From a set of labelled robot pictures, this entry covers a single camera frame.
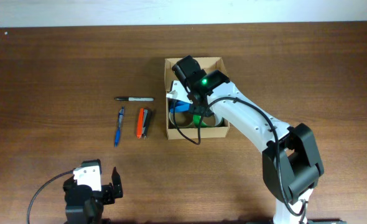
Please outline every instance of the brown wooden surface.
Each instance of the brown wooden surface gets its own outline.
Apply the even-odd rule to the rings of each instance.
[[[166,139],[164,58],[187,54],[223,57],[248,98],[313,129],[325,175],[310,219],[367,223],[367,22],[0,29],[0,223],[23,223],[45,181],[97,158],[104,184],[121,174],[124,198],[103,213],[115,221],[272,217],[261,155],[237,129],[200,146]],[[156,110],[146,140],[135,137],[142,106]],[[65,179],[39,195],[32,223],[65,221]]]

